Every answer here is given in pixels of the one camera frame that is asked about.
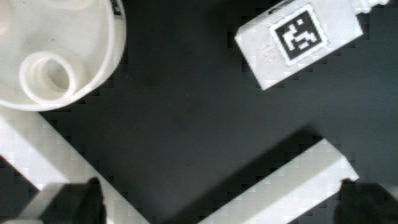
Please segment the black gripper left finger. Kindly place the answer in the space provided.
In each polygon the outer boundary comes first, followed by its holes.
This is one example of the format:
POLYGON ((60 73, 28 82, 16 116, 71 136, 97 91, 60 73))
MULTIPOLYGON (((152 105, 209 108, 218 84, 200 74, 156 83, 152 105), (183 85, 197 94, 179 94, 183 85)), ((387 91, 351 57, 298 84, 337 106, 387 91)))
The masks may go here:
POLYGON ((99 179, 85 183, 53 183, 41 191, 39 221, 42 224, 104 224, 106 208, 99 179))

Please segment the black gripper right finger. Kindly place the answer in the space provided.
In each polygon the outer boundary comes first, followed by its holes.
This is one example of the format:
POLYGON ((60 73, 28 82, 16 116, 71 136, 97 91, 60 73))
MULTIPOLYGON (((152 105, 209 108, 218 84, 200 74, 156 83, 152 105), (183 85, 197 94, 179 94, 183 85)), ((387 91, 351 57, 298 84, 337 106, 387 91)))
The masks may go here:
POLYGON ((344 179, 334 224, 398 224, 398 186, 344 179))

